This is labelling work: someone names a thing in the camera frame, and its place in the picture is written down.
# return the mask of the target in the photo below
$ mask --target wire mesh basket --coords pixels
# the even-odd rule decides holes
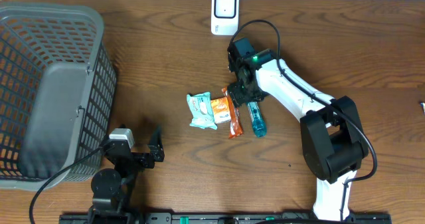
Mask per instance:
[[[103,32],[87,7],[0,4],[0,188],[36,191],[99,146],[116,87]],[[100,158],[49,187],[88,179]]]

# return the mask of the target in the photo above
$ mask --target orange snack package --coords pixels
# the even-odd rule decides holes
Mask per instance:
[[[211,100],[211,108],[214,113],[214,122],[216,124],[230,121],[230,110],[228,108],[228,101],[226,97]]]
[[[244,130],[240,125],[239,108],[234,107],[232,98],[227,94],[227,87],[222,88],[221,92],[223,92],[226,96],[230,110],[230,134],[228,135],[228,138],[235,138],[244,133]]]

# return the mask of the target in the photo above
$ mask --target wooden table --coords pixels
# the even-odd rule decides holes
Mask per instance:
[[[124,123],[145,150],[163,127],[165,162],[140,175],[131,203],[141,210],[281,212],[311,209],[315,177],[302,156],[299,124],[274,98],[260,107],[268,134],[256,138],[246,107],[245,134],[189,127],[186,94],[222,87],[230,37],[210,32],[211,0],[6,0],[87,5],[104,18],[104,43],[119,71],[111,129]],[[334,97],[347,95],[379,159],[376,176],[353,185],[350,208],[384,211],[394,223],[425,218],[425,2],[387,0],[241,0],[240,23],[267,19],[282,35],[282,56],[295,73]],[[276,48],[265,25],[242,35],[258,49]],[[359,175],[372,167],[363,161]],[[0,191],[0,222],[28,223],[34,193]],[[90,181],[45,191],[37,223],[86,212]]]

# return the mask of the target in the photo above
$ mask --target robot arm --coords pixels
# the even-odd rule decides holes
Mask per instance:
[[[317,197],[313,212],[318,219],[339,221],[344,183],[355,177],[361,160],[368,154],[358,133],[350,124],[324,105],[312,100],[284,77],[278,69],[276,55],[271,50],[257,53],[248,39],[244,38],[229,47],[228,59],[229,69],[236,73],[238,79],[228,87],[235,106],[250,101],[262,101],[265,96],[272,95],[300,122],[303,156],[317,177]],[[282,59],[280,66],[301,87],[360,124],[357,109],[351,99],[345,96],[336,100],[318,91],[292,72]],[[340,130],[329,135],[326,128],[330,126],[339,126]],[[349,216],[347,204],[351,184],[348,185],[344,219]]]
[[[283,59],[280,59],[280,66],[286,70],[286,73],[303,86],[306,90],[314,93],[318,98],[326,101],[328,104],[333,99],[332,96],[324,94],[306,81],[302,80],[292,70],[290,70]],[[276,60],[271,60],[262,65],[262,68],[256,71],[256,79],[258,86],[264,92],[272,95],[274,98],[285,106],[298,120],[304,117],[310,110],[318,111],[324,108],[324,105],[312,100],[305,93],[296,88],[285,77],[280,74],[277,68]],[[313,212],[318,219],[339,221],[341,216],[341,200],[343,199],[343,184],[345,180],[355,177],[357,171],[349,171],[346,174],[338,177],[335,183],[330,184],[327,180],[317,178],[317,196],[313,206]],[[348,200],[351,184],[347,189],[345,197],[345,205],[343,218],[349,215]]]

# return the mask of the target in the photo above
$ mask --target plastic bottle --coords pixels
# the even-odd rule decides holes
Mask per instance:
[[[257,102],[247,102],[246,103],[248,110],[250,112],[252,129],[257,137],[262,137],[267,134],[266,123],[261,117],[260,108],[258,107]]]

